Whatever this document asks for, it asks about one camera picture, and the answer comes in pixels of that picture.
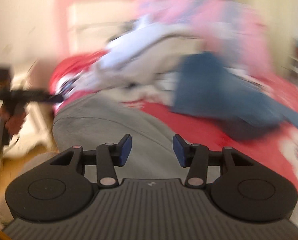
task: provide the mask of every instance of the ribbed black surface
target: ribbed black surface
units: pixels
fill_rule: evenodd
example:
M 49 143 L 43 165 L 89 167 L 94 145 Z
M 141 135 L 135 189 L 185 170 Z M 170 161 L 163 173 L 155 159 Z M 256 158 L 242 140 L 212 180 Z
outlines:
M 15 220 L 4 232 L 13 240 L 298 240 L 298 228 L 288 220 L 234 220 L 202 190 L 185 188 L 177 179 L 126 179 L 118 188 L 100 191 L 73 218 L 52 224 Z

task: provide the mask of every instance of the white logo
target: white logo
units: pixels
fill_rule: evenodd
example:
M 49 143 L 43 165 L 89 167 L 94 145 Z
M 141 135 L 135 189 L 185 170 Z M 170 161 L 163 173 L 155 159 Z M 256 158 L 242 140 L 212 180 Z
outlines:
M 154 181 L 152 181 L 151 183 L 147 183 L 147 184 L 152 187 L 156 183 Z

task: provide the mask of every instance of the bed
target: bed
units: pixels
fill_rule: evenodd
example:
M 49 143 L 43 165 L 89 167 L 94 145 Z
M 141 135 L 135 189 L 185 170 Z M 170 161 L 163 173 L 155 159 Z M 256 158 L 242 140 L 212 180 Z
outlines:
M 55 0 L 59 58 L 62 60 L 74 54 L 102 49 L 108 38 L 115 35 L 124 22 L 133 19 L 132 2 L 133 0 Z M 262 11 L 259 3 L 256 7 L 260 9 L 262 15 L 267 15 L 269 8 L 277 8 L 277 6 L 283 7 L 279 4 L 268 6 L 264 3 L 262 3 L 262 8 L 265 9 Z M 284 16 L 292 15 L 293 11 L 292 5 L 285 7 Z M 289 17 L 288 19 L 288 22 L 279 24 L 279 29 L 277 29 L 276 21 L 266 22 L 269 27 L 270 46 L 274 48 L 275 66 L 277 72 L 281 74 L 285 73 L 285 69 L 288 68 L 288 55 L 292 51 L 292 30 L 295 26 L 295 18 L 292 15 L 292 20 Z M 285 41 L 284 46 L 280 45 L 281 40 Z M 279 57 L 281 54 L 286 57 L 281 59 Z M 97 57 L 99 55 L 91 58 L 90 62 L 94 62 Z M 34 84 L 35 77 L 31 79 L 31 83 Z M 298 112 L 298 89 L 296 87 L 278 76 L 275 76 L 267 85 L 271 87 L 276 100 Z M 285 176 L 298 189 L 298 130 L 292 125 L 283 124 L 278 131 L 261 139 L 241 143 L 233 141 L 208 119 L 174 114 L 169 112 L 168 107 L 148 101 L 132 102 L 129 106 L 137 107 L 155 116 L 190 142 L 207 145 L 211 150 L 220 150 L 225 146 L 234 147 Z

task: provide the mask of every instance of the wooden floor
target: wooden floor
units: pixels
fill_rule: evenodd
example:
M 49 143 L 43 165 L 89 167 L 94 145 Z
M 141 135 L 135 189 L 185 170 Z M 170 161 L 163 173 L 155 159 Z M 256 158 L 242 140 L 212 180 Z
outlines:
M 3 167 L 0 168 L 0 198 L 4 196 L 8 184 L 19 174 L 24 164 L 36 155 L 45 152 L 45 147 L 37 146 L 23 158 L 4 160 Z

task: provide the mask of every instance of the gray fabric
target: gray fabric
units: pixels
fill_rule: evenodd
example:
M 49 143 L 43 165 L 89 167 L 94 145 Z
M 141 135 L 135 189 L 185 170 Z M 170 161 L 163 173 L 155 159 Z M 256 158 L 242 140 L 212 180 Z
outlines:
M 116 167 L 118 179 L 185 179 L 188 173 L 188 169 L 180 167 L 172 150 L 174 132 L 166 125 L 97 94 L 64 107 L 55 117 L 53 134 L 60 151 L 73 145 L 92 150 L 131 134 L 132 151 L 126 165 Z

